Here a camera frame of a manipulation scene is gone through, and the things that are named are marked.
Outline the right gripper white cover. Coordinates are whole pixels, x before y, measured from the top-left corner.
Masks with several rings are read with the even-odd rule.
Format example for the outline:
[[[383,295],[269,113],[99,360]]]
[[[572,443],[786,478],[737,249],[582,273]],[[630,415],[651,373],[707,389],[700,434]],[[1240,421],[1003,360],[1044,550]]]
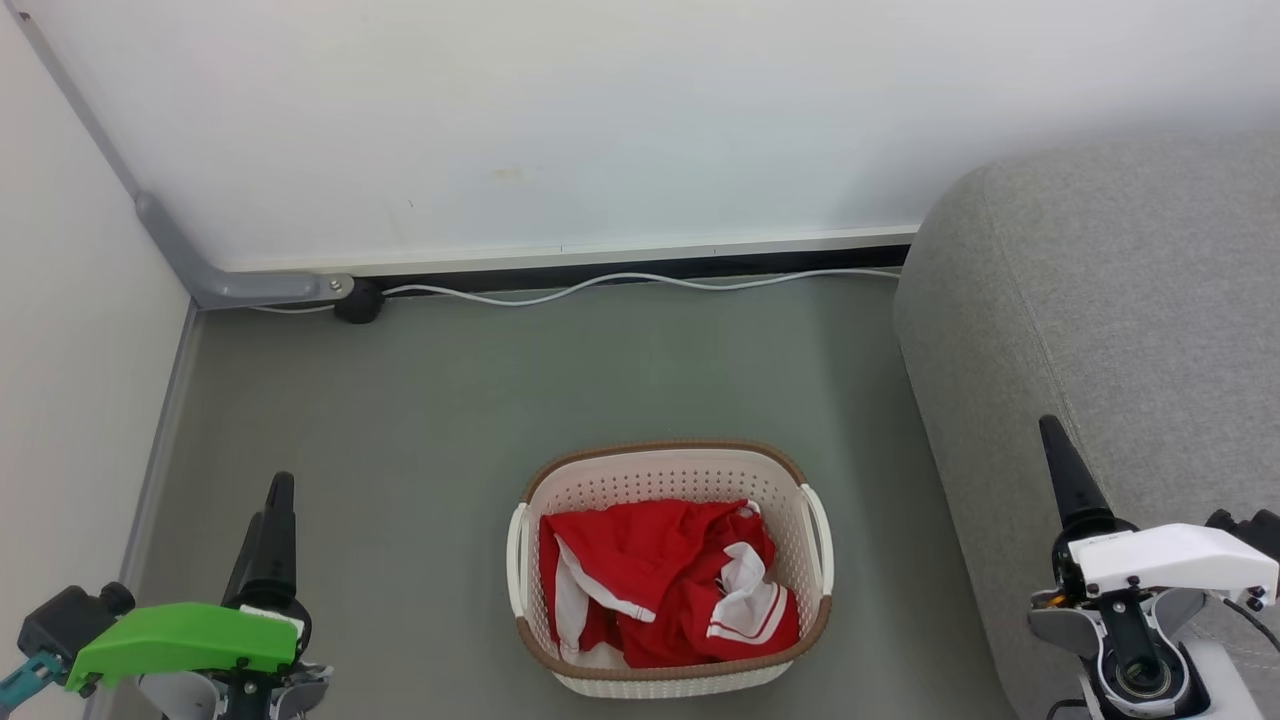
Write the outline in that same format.
[[[1277,602],[1277,560],[1225,530],[1174,523],[1137,530],[1117,518],[1055,415],[1039,419],[1046,466],[1053,489],[1068,560],[1085,596],[1119,591],[1190,589]]]

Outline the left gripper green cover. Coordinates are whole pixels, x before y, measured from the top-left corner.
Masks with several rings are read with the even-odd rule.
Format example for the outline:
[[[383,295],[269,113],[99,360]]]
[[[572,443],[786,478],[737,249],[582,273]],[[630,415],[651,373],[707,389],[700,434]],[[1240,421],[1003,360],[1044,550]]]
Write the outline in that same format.
[[[101,598],[74,600],[74,659],[65,688],[82,696],[97,685],[150,674],[187,671],[275,673],[293,664],[312,630],[300,606],[280,612],[255,606],[288,606],[297,593],[294,477],[271,479],[262,510],[246,529],[223,593],[228,609],[179,602],[111,612]]]

